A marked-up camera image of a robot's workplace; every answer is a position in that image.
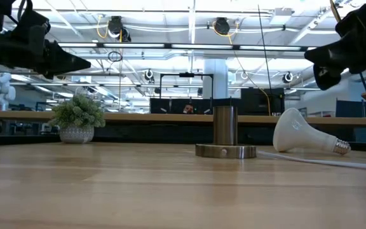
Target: ceiling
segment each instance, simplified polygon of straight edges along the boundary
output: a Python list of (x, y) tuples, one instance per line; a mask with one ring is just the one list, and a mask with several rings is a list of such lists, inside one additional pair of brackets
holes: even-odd
[[(366, 1), (338, 1), (341, 16), (354, 10)], [(329, 10), (329, 0), (33, 0), (34, 10), (50, 19), (51, 30), (46, 38), (53, 41), (71, 43), (105, 42), (114, 43), (114, 38), (101, 38), (105, 34), (105, 25), (111, 16), (122, 16), (122, 22), (128, 28), (133, 43), (196, 43), (229, 45), (227, 37), (218, 36), (214, 30), (207, 29), (212, 26), (216, 17), (226, 17), (230, 26), (232, 42), (234, 45), (282, 45), (282, 46), (321, 46), (337, 41), (339, 36), (334, 31), (336, 20)], [(13, 4), (12, 15), (16, 18), (20, 1)], [(258, 17), (258, 7), (261, 11), (261, 20)], [(271, 25), (275, 8), (290, 8), (292, 17), (282, 25)], [(264, 31), (261, 36), (261, 24)], [(5, 18), (4, 28), (12, 30), (15, 24)], [(229, 93), (238, 97), (239, 90), (234, 87), (250, 86), (253, 84), (241, 75), (242, 69), (238, 60), (249, 73), (253, 82), (259, 87), (269, 86), (268, 77), (272, 87), (303, 87), (301, 79), (309, 80), (312, 63), (303, 58), (302, 52), (267, 52), (263, 51), (237, 51), (237, 60), (232, 50), (167, 50), (167, 49), (127, 49), (113, 48), (66, 48), (71, 52), (91, 62), (91, 68), (79, 71), (87, 76), (95, 74), (91, 83), (108, 83), (136, 85), (147, 84), (144, 75), (148, 69), (154, 73), (155, 84), (159, 83), (160, 73), (181, 73), (191, 70), (191, 56), (193, 56), (193, 72), (201, 73), (205, 58), (226, 59), (230, 72)], [(112, 63), (107, 56), (111, 51), (123, 52), (123, 61)], [(291, 72), (297, 80), (291, 85), (282, 82), (282, 76)], [(109, 73), (121, 73), (124, 77), (109, 76)], [(32, 82), (47, 82), (42, 76), (29, 76)], [(167, 77), (164, 84), (170, 85), (202, 85), (201, 78)], [(72, 87), (45, 86), (51, 92), (74, 93)], [(147, 111), (148, 98), (157, 96), (153, 88), (105, 87), (108, 94), (102, 93), (102, 98), (110, 95), (127, 101), (129, 106), (138, 108), (138, 111)], [(41, 91), (46, 97), (52, 97), (50, 92)], [(165, 97), (197, 97), (196, 88), (167, 88), (163, 92)]]

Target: bulb base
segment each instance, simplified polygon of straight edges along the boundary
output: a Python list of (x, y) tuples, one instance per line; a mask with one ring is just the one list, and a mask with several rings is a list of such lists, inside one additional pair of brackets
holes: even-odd
[(335, 142), (335, 146), (333, 149), (334, 153), (344, 155), (350, 151), (351, 151), (351, 146), (349, 146), (348, 142), (337, 139), (337, 142)]

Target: metal cylinder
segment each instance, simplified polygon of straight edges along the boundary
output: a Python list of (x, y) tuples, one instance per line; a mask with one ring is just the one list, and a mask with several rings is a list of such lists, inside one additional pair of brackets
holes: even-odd
[(214, 144), (236, 145), (238, 143), (238, 111), (234, 106), (215, 106), (213, 109)]

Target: white robot figure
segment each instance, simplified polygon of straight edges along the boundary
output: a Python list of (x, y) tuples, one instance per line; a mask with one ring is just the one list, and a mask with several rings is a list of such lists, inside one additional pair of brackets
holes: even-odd
[(17, 93), (15, 88), (10, 85), (11, 74), (0, 73), (0, 105), (1, 111), (8, 109), (9, 102), (15, 100)]

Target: metal base plate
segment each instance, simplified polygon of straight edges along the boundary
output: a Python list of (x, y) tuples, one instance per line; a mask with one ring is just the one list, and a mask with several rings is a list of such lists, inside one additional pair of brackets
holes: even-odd
[(255, 158), (257, 156), (257, 148), (255, 146), (197, 144), (196, 156), (237, 159)]

